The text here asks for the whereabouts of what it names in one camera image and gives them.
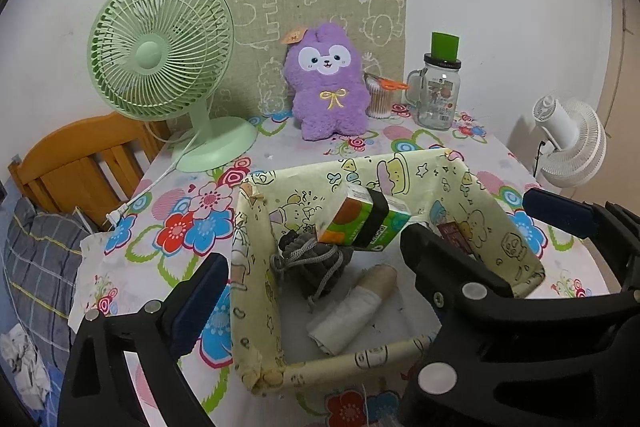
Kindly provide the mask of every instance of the yellow bow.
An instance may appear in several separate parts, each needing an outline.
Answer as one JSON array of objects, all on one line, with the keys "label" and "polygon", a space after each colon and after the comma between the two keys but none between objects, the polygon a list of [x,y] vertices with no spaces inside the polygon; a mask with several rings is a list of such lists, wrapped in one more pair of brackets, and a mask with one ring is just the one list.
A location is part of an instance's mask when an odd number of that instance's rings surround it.
[{"label": "yellow bow", "polygon": [[331,109],[332,107],[334,107],[334,102],[338,104],[338,107],[344,107],[341,103],[340,100],[338,100],[339,96],[347,96],[347,90],[344,88],[340,88],[337,91],[323,91],[320,93],[320,99],[321,100],[331,100],[331,102],[329,103],[329,107],[327,107],[327,109]]}]

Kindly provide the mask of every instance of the wooden chair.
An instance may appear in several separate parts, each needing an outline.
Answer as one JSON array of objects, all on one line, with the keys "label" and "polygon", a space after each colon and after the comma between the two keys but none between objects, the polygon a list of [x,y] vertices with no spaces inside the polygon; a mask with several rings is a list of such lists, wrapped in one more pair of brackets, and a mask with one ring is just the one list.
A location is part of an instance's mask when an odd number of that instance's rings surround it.
[{"label": "wooden chair", "polygon": [[[166,139],[165,122],[150,122]],[[71,213],[78,206],[98,226],[123,201],[92,157],[99,154],[127,199],[142,179],[142,169],[126,147],[137,140],[149,163],[162,149],[142,121],[113,112],[70,123],[40,140],[9,172],[21,193],[47,212]]]}]

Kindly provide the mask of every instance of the green fan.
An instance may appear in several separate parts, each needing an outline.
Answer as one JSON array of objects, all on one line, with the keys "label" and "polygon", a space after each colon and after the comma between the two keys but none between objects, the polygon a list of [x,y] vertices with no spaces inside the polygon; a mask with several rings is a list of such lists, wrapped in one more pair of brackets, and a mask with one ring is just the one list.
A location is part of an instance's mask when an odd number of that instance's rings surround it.
[{"label": "green fan", "polygon": [[196,134],[175,146],[181,171],[220,167],[257,137],[242,118],[209,120],[207,98],[228,67],[233,28],[225,0],[108,0],[94,22],[89,70],[116,111],[147,121],[189,113]]}]

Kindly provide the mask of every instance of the purple plush toy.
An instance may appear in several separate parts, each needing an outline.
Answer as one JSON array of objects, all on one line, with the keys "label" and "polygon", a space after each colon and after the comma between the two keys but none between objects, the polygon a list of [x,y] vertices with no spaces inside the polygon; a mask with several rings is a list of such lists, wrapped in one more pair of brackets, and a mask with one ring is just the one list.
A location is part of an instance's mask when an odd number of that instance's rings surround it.
[{"label": "purple plush toy", "polygon": [[305,140],[334,132],[358,136],[367,130],[370,94],[362,81],[360,53],[340,26],[309,28],[289,47],[284,77],[296,91],[293,116],[302,122]]}]

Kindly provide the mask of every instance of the plush toy eye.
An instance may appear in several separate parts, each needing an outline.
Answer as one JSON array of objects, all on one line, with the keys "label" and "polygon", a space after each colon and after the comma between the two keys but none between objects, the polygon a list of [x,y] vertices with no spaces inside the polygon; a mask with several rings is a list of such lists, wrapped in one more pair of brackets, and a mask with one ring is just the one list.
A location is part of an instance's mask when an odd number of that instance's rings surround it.
[{"label": "plush toy eye", "polygon": [[334,44],[329,48],[329,56],[333,56],[338,65],[341,68],[347,67],[351,64],[351,54],[347,48],[340,44]]},{"label": "plush toy eye", "polygon": [[298,54],[298,64],[305,71],[313,71],[318,68],[320,61],[320,52],[311,46],[307,46],[300,50]]}]

